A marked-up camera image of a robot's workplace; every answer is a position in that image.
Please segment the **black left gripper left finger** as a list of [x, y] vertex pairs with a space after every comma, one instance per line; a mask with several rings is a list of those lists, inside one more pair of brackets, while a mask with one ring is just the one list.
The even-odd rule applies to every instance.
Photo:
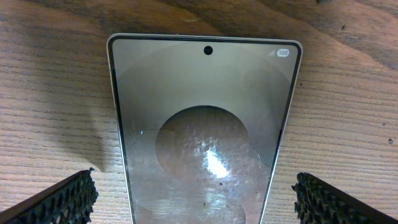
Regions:
[[91, 177], [81, 170], [1, 212], [1, 224], [87, 224], [98, 198]]

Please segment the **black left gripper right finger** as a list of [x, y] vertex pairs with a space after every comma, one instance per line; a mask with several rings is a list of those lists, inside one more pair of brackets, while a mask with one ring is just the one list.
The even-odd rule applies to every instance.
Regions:
[[397, 224], [395, 218], [306, 172], [297, 174], [292, 190], [301, 224]]

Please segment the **Samsung Galaxy smartphone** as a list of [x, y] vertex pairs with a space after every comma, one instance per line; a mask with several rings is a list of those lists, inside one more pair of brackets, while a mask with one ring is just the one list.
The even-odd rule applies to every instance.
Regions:
[[262, 222], [302, 44], [120, 33], [106, 48], [132, 222]]

